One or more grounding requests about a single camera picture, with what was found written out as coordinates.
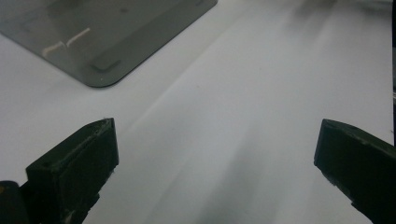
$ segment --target black plastic part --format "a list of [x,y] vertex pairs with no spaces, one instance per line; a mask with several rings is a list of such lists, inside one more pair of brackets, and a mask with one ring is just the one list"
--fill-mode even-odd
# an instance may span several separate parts
[[217,0],[2,2],[3,35],[82,83],[106,87],[128,75]]
[[314,164],[375,224],[396,223],[396,149],[351,125],[324,119]]
[[21,191],[32,223],[81,223],[118,164],[113,119],[73,133],[26,168]]
[[12,181],[0,181],[0,223],[29,224],[20,188]]

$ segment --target white surface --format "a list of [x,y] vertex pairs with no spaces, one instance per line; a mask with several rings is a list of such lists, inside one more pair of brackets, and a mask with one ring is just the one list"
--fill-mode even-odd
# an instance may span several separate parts
[[105,90],[3,37],[0,68],[0,179],[115,118],[86,224],[370,223],[313,158],[322,119],[393,142],[389,3],[220,0]]

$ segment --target white table surface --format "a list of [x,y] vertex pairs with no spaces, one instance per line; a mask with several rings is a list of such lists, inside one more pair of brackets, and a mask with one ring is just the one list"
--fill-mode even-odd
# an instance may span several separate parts
[[313,164],[322,119],[393,143],[391,4],[219,0],[107,89],[0,36],[0,179],[115,118],[84,223],[371,223]]

